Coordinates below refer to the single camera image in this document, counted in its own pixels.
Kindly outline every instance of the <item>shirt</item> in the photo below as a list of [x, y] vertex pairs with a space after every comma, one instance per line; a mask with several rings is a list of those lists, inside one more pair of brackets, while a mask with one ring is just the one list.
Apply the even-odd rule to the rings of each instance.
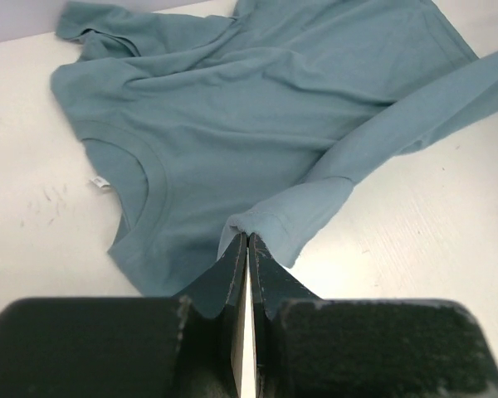
[[478, 60], [431, 0], [239, 0], [232, 17], [70, 2], [82, 44], [51, 89], [119, 195], [110, 255], [172, 295], [240, 231], [292, 266], [354, 186], [498, 111]]

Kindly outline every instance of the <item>fabric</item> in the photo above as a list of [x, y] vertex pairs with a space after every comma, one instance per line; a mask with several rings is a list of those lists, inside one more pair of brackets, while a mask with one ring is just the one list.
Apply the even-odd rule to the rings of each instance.
[[478, 60], [431, 0], [239, 0], [229, 18], [71, 2], [56, 34], [83, 48], [52, 90], [118, 192], [110, 254], [146, 295], [239, 231], [292, 266], [376, 167], [498, 111], [498, 53]]

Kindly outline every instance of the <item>t-shirt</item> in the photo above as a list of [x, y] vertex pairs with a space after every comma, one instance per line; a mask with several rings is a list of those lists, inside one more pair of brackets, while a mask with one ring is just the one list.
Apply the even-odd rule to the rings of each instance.
[[232, 17], [70, 2], [82, 47], [51, 88], [119, 195], [110, 255], [171, 295], [257, 233], [292, 266], [354, 186], [498, 111], [478, 60], [431, 0], [239, 0]]

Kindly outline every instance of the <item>cloth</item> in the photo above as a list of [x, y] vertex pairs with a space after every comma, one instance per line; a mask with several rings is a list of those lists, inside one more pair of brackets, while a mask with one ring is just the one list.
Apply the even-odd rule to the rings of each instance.
[[478, 60], [431, 0], [240, 0], [230, 18], [71, 2], [56, 33], [83, 52], [52, 90], [119, 194], [110, 254], [146, 295], [239, 231], [291, 266], [380, 164], [498, 111], [498, 53]]

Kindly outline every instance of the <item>shirt sleeve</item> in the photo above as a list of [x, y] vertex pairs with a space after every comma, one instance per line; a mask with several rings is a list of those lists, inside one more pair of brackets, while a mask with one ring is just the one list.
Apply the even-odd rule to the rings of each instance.
[[254, 232], [280, 264], [291, 267], [308, 240], [374, 169], [497, 111], [498, 52], [398, 101], [338, 141], [301, 184], [231, 216], [220, 254], [238, 231]]
[[205, 46], [234, 21], [229, 17], [130, 12], [113, 5], [69, 2], [56, 34], [82, 42], [86, 59], [157, 56]]

